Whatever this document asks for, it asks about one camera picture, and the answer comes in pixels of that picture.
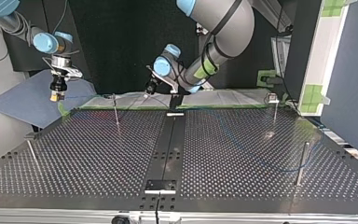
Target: metal rod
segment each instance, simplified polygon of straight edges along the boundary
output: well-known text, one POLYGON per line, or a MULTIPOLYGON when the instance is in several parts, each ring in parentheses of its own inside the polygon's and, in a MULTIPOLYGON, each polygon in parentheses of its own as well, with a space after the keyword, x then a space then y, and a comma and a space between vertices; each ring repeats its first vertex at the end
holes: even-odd
POLYGON ((34 157, 34 160, 37 160, 36 155, 34 154, 34 148, 32 147, 31 141, 30 141, 30 140, 27 140, 27 143, 28 143, 29 149, 31 150, 32 157, 34 157))
POLYGON ((277 119, 278 105, 279 105, 279 102, 278 102, 278 103, 276 104, 276 106, 275 106, 274 120, 276 120, 276 119, 277 119))
POLYGON ((303 148, 303 152, 301 155, 301 161, 300 161, 300 165, 299 165, 299 169, 298 169, 298 174, 297 174, 297 178, 296 178, 296 186, 300 186, 301 185, 301 179, 304 173, 304 165, 307 161, 307 157, 309 155, 309 149, 310 149, 310 143, 306 142, 304 144, 304 148, 303 148))

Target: black backdrop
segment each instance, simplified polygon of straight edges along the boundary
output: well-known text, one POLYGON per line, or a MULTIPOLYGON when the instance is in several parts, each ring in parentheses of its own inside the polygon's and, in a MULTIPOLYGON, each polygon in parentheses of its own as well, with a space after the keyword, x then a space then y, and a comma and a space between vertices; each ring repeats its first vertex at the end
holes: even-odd
POLYGON ((181 60, 196 57, 196 24, 174 0, 72 0, 77 31, 98 93, 144 91, 152 64, 168 43, 181 60))

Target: blue fabric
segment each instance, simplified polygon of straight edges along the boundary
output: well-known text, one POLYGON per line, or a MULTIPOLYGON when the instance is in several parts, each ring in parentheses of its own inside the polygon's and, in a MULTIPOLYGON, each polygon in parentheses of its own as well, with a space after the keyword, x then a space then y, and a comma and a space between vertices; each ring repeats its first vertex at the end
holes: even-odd
MULTIPOLYGON (((0 95, 0 113, 40 128, 48 127, 62 116, 59 104, 49 100, 51 81, 50 71, 45 70, 3 93, 0 95)), ((82 106, 96 95, 88 81, 81 79, 66 84, 68 91, 62 102, 66 111, 82 106)))

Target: green tape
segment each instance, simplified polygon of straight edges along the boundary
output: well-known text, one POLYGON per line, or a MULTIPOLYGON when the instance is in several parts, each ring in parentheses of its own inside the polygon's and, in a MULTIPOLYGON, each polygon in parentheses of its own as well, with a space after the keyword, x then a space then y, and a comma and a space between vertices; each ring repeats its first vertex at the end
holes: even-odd
POLYGON ((63 117, 65 117, 71 113, 65 109, 65 107, 63 106, 63 103, 61 101, 58 102, 58 111, 60 111, 60 114, 63 117))
POLYGON ((277 72, 275 70, 258 71, 257 87, 273 88, 274 85, 267 84, 266 82, 262 81, 261 78, 262 77, 276 77, 276 76, 277 76, 277 72))
POLYGON ((180 105, 178 109, 263 109, 270 105, 180 105))
MULTIPOLYGON (((82 106, 79 109, 81 110, 113 110, 115 109, 112 106, 82 106)), ((128 108, 127 106, 118 106, 116 108, 117 110, 130 110, 130 111, 136 111, 136 110, 166 110, 168 109, 166 106, 135 106, 128 108)))
POLYGON ((322 103, 322 85, 307 85, 300 106, 303 113, 316 113, 319 104, 322 103))
MULTIPOLYGON (((214 70, 213 64, 208 59, 205 60, 204 66, 205 66, 205 70, 210 75, 214 75, 214 74, 217 73, 217 71, 214 70)), ((194 74, 194 77, 199 78, 199 79, 205 79, 206 77, 208 77, 208 74, 206 74, 206 72, 204 71, 203 67, 201 66, 199 68, 199 70, 196 72, 196 74, 194 74)))
POLYGON ((344 4, 345 0, 324 0, 324 10, 322 11, 322 17, 341 16, 344 4))

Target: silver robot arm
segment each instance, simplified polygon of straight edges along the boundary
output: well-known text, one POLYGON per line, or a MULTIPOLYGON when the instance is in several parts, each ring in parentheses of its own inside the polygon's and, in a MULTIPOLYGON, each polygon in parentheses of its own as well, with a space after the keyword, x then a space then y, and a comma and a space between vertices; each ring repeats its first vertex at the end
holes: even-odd
POLYGON ((187 69, 177 62, 179 48, 168 45, 157 57, 153 74, 194 93, 218 72, 221 64, 245 51, 254 33, 255 16, 247 0, 177 0, 176 3, 188 17, 209 30, 210 35, 199 58, 187 69))
POLYGON ((82 77, 81 72, 72 68, 71 54, 73 38, 71 35, 55 32, 49 34, 32 25, 16 11, 20 0, 0 0, 0 28, 8 34, 14 35, 34 46, 37 50, 50 54, 51 74, 53 81, 50 100, 57 102, 64 99, 67 91, 65 81, 74 75, 82 77))

